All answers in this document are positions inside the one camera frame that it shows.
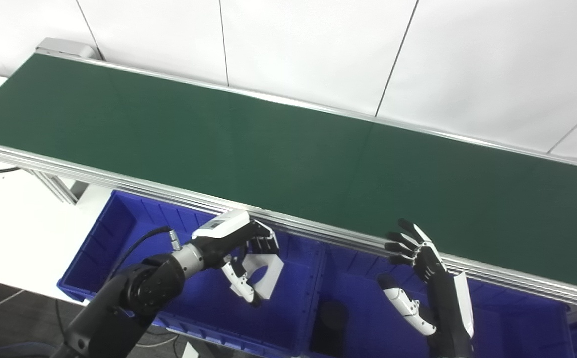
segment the cable connector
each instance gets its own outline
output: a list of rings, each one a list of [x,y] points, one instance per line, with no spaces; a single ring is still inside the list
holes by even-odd
[[[180,240],[176,235],[176,232],[173,229],[171,229],[169,234],[171,241],[171,249],[173,249],[174,251],[180,251],[180,249],[182,249],[182,246],[180,246]]]

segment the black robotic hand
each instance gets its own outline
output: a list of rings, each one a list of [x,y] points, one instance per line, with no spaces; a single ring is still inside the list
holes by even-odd
[[[377,282],[407,322],[427,337],[432,358],[472,357],[474,327],[465,273],[449,274],[432,240],[417,225],[404,219],[398,223],[405,232],[388,233],[388,259],[414,269],[428,285],[430,307],[410,299],[390,274],[380,274]]]

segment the white table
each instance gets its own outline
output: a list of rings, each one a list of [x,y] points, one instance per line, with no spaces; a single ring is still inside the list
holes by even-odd
[[[0,168],[10,165],[0,163]],[[89,186],[76,206],[59,202],[33,175],[0,175],[0,283],[72,301],[56,283],[109,199]]]

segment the white wall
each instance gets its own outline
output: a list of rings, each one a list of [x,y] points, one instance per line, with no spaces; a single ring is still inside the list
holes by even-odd
[[[46,36],[114,63],[577,157],[574,0],[0,0],[0,75]]]

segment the white robotic hand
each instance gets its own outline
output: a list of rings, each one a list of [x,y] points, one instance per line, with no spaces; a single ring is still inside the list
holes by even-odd
[[[400,219],[406,233],[388,233],[384,247],[393,252],[388,258],[396,265],[410,265],[428,285],[430,307],[410,299],[390,274],[380,274],[377,282],[399,313],[427,337],[432,358],[470,358],[474,334],[472,304],[464,272],[448,273],[432,240],[415,224]]]
[[[257,307],[261,299],[271,298],[284,266],[278,256],[279,246],[273,229],[258,220],[251,220],[244,210],[231,210],[194,231],[192,238],[223,240],[236,233],[246,239],[238,245],[238,256],[227,254],[215,265],[224,272],[231,283],[231,290]],[[251,283],[251,275],[261,267],[267,267],[263,278],[258,283]]]

